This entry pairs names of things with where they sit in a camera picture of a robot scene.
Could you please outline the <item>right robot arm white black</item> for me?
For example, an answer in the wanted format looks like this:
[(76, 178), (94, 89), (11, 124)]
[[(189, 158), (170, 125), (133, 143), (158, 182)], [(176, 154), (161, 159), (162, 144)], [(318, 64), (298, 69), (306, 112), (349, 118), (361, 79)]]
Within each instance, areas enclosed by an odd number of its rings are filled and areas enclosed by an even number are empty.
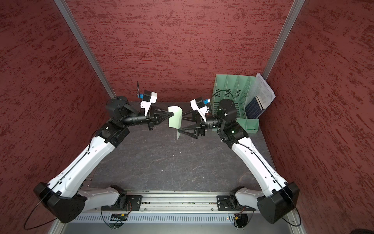
[(253, 208), (271, 224), (296, 209), (300, 189), (296, 183), (287, 182), (265, 160), (255, 147), (246, 130), (237, 122), (237, 109), (230, 99), (219, 102), (215, 115), (208, 111), (208, 99), (191, 100), (192, 115), (195, 122), (179, 133), (198, 138), (204, 136), (207, 129), (215, 129), (221, 142), (225, 143), (245, 163), (260, 185), (260, 191), (240, 187), (231, 192), (234, 208)]

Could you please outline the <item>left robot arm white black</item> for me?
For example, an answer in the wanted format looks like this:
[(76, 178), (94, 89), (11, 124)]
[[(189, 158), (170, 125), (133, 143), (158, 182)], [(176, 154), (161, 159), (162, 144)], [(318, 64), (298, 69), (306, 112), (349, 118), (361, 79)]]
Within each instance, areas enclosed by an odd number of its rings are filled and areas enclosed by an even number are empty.
[(43, 206), (59, 221), (68, 223), (82, 212), (101, 207), (118, 210), (129, 208), (126, 191), (119, 186), (83, 191), (83, 182), (99, 163), (111, 153), (129, 134), (129, 127), (146, 124), (149, 130), (174, 117), (173, 112), (152, 106), (155, 98), (142, 100), (143, 112), (134, 109), (124, 96), (117, 96), (106, 103), (110, 119), (96, 130), (88, 146), (59, 175), (48, 183), (39, 183), (34, 192)]

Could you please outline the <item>light green square paper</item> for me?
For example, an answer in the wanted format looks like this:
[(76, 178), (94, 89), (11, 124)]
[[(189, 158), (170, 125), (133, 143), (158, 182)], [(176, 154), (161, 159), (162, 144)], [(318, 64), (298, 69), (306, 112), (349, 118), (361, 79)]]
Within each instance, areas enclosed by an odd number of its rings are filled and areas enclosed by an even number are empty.
[(173, 113), (173, 116), (168, 119), (168, 126), (177, 130), (176, 140), (178, 140), (180, 137), (179, 129), (181, 128), (183, 110), (179, 106), (169, 106), (168, 111)]

